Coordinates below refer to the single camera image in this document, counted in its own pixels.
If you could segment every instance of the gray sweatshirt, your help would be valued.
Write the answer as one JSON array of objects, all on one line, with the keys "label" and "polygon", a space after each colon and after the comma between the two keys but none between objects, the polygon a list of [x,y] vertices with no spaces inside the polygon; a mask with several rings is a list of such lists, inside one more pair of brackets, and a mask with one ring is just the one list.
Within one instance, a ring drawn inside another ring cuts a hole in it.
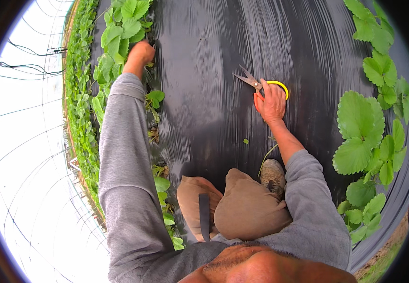
[{"label": "gray sweatshirt", "polygon": [[[112,85],[100,140],[99,200],[106,215],[112,282],[177,282],[240,242],[218,234],[175,251],[151,172],[142,83],[124,73]],[[321,164],[306,150],[286,165],[293,222],[257,239],[273,249],[339,269],[351,267],[351,239],[332,202]]]}]

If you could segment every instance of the work boot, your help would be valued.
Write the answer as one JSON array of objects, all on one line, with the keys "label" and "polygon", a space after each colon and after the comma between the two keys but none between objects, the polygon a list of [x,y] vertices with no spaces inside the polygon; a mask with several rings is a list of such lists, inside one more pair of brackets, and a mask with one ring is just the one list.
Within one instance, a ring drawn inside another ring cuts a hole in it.
[{"label": "work boot", "polygon": [[285,199],[285,171],[275,159],[264,161],[261,168],[261,184],[276,193],[280,200]]}]

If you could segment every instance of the right hand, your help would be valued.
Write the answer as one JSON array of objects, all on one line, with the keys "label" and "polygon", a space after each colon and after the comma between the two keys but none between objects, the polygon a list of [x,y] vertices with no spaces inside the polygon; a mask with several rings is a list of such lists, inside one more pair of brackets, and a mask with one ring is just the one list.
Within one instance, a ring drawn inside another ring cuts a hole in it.
[{"label": "right hand", "polygon": [[282,121],[286,108],[286,93],[276,84],[268,84],[264,79],[260,82],[264,88],[264,101],[258,96],[258,110],[268,125]]},{"label": "right hand", "polygon": [[155,50],[147,40],[135,44],[129,52],[127,64],[143,65],[150,63],[154,58]]}]

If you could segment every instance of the person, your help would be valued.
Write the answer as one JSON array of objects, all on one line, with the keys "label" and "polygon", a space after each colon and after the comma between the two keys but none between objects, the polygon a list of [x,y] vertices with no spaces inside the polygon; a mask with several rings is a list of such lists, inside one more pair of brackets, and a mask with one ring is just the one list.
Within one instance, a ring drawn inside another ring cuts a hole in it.
[{"label": "person", "polygon": [[[199,242],[174,250],[151,172],[141,83],[154,53],[146,41],[131,49],[112,85],[103,119],[99,199],[109,232],[109,280],[356,282],[347,272],[351,239],[322,166],[286,128],[284,92],[264,80],[265,101],[258,101],[259,112],[278,143],[286,176],[273,160],[264,164],[262,184],[231,169],[224,195],[204,178],[184,177],[178,202]],[[197,221],[202,193],[209,196],[210,241],[203,241]]]}]

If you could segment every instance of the strap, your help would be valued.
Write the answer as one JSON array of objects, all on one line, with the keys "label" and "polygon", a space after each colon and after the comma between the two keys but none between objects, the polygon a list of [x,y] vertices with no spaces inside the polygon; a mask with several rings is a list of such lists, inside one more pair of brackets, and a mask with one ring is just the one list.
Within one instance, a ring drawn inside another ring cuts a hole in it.
[{"label": "strap", "polygon": [[200,207],[201,235],[203,236],[205,242],[209,242],[209,233],[211,232],[209,228],[209,195],[199,194],[198,205]]}]

